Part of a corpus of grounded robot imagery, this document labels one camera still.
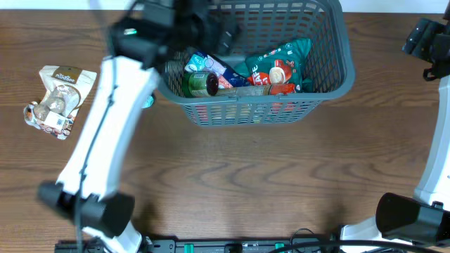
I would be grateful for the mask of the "Kleenex tissue pack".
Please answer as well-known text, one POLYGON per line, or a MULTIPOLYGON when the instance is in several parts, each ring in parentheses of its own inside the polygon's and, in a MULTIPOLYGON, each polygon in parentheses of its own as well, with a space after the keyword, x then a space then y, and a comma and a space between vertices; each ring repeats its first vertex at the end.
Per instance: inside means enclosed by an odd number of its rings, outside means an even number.
POLYGON ((202 51, 196 51, 184 67, 186 72, 211 72, 219 79, 219 89, 250 86, 250 82, 225 62, 202 51))

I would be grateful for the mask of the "green lidded jar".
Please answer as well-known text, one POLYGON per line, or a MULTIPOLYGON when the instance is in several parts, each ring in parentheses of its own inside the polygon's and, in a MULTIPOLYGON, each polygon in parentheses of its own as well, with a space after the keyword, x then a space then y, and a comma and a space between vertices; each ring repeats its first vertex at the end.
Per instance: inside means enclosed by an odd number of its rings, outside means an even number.
POLYGON ((187 98, 215 96, 219 90, 219 79, 211 72, 186 72, 181 88, 187 98))

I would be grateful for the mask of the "green Nescafe coffee bag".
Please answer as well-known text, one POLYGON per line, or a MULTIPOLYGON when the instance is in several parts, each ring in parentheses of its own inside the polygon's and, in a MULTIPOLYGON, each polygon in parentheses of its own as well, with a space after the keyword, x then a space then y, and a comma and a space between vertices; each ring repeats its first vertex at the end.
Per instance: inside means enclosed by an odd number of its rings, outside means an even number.
POLYGON ((295 86, 295 92, 302 92, 304 64, 312 48, 312 40, 300 38, 281 44, 265 53, 248 56, 233 69, 245 77, 251 85, 295 86))

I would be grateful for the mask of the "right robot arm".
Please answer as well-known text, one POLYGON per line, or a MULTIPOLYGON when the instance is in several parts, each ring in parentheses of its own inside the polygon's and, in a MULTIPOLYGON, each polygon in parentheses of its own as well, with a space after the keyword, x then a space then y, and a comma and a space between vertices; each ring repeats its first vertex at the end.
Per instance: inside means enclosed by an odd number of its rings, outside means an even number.
POLYGON ((431 64, 423 79, 439 82, 439 107, 425 170, 412 197, 385 193, 375 216, 340 229, 334 252, 426 252, 449 247, 449 12, 420 19, 403 52, 431 64))

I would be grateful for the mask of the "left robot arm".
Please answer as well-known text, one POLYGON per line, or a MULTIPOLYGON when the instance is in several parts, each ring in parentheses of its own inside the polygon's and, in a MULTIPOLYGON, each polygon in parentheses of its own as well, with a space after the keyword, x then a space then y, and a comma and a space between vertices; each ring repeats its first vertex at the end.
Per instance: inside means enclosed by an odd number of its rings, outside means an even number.
POLYGON ((83 234, 106 252, 145 252, 150 240, 131 222, 135 200, 119 191, 123 159, 141 115, 156 90, 163 68, 177 52, 198 48, 225 56, 240 27, 212 10, 211 1, 143 1, 142 13, 129 8, 107 27, 108 55, 91 109, 73 154, 55 181, 39 185, 37 196, 73 222, 76 250, 83 234))

